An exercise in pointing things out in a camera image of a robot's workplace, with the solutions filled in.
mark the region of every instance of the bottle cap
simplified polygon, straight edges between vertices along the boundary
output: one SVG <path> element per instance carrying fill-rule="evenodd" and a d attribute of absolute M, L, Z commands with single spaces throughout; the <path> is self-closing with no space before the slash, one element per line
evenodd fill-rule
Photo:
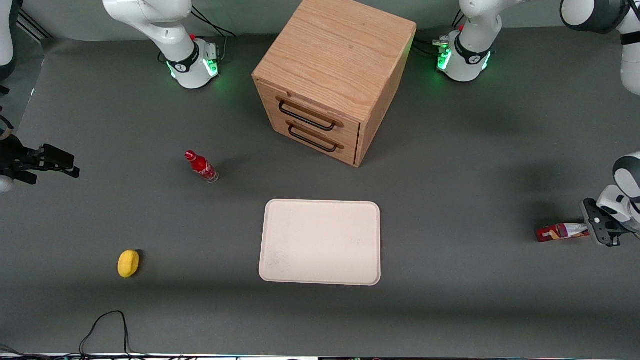
<path fill-rule="evenodd" d="M 184 153 L 184 157 L 189 161 L 193 161 L 193 160 L 196 160 L 197 155 L 195 152 L 189 150 Z"/>

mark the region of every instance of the wooden drawer unit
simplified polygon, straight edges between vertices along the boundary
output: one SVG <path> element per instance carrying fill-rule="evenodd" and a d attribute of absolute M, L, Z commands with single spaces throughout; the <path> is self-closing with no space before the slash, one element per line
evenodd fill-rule
<path fill-rule="evenodd" d="M 304 0 L 252 74 L 273 129 L 359 167 L 415 28 L 352 0 Z"/>

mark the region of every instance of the gray table surface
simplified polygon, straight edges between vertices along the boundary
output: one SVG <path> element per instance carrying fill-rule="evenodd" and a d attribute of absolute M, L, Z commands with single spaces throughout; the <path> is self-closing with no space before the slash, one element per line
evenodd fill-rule
<path fill-rule="evenodd" d="M 579 218 L 638 151 L 640 98 L 615 34 L 506 29 L 486 72 L 454 83 L 413 53 L 361 168 L 270 127 L 250 74 L 273 37 L 231 39 L 221 76 L 179 87 L 149 41 L 59 41 L 18 132 L 76 155 L 0 196 L 0 341 L 68 352 L 121 309 L 137 351 L 309 356 L 640 354 L 640 241 L 537 243 Z M 184 151 L 221 173 L 207 184 Z M 274 198 L 379 204 L 374 287 L 258 275 Z M 116 262 L 143 249 L 135 279 Z M 106 318 L 91 352 L 119 352 Z"/>

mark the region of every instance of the green led light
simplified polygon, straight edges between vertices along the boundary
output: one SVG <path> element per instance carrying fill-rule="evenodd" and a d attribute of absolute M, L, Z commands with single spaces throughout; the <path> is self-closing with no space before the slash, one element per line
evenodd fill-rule
<path fill-rule="evenodd" d="M 438 68 L 440 70 L 444 70 L 447 68 L 449 64 L 449 59 L 451 58 L 451 50 L 447 49 L 444 53 L 440 54 L 438 59 Z"/>
<path fill-rule="evenodd" d="M 218 63 L 215 60 L 202 59 L 202 63 L 207 68 L 207 71 L 212 78 L 218 75 Z"/>
<path fill-rule="evenodd" d="M 169 71 L 171 72 L 171 77 L 175 79 L 175 74 L 173 73 L 173 69 L 171 68 L 171 65 L 169 65 L 169 62 L 166 62 L 166 66 L 169 68 Z"/>
<path fill-rule="evenodd" d="M 482 69 L 486 69 L 486 64 L 489 62 L 489 58 L 491 57 L 491 51 L 486 55 L 486 59 L 484 59 L 484 65 L 482 65 Z"/>

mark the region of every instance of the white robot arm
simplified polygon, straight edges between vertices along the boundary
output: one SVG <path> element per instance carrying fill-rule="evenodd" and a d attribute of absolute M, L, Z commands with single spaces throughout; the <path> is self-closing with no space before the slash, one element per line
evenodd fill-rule
<path fill-rule="evenodd" d="M 615 185 L 609 185 L 597 201 L 581 204 L 584 221 L 596 243 L 620 244 L 624 233 L 640 234 L 640 152 L 621 157 L 613 165 Z"/>
<path fill-rule="evenodd" d="M 620 32 L 622 84 L 640 95 L 640 0 L 562 0 L 560 16 L 573 30 L 606 34 Z"/>
<path fill-rule="evenodd" d="M 191 0 L 102 0 L 109 15 L 148 36 L 162 51 L 172 76 L 185 88 L 206 85 L 218 75 L 214 44 L 192 39 L 180 20 Z"/>
<path fill-rule="evenodd" d="M 455 29 L 434 42 L 444 48 L 437 69 L 455 81 L 472 81 L 486 68 L 491 46 L 502 29 L 500 13 L 529 0 L 460 0 L 467 17 L 462 31 Z"/>
<path fill-rule="evenodd" d="M 0 81 L 8 78 L 15 69 L 12 33 L 21 5 L 22 1 L 18 0 L 0 0 Z"/>

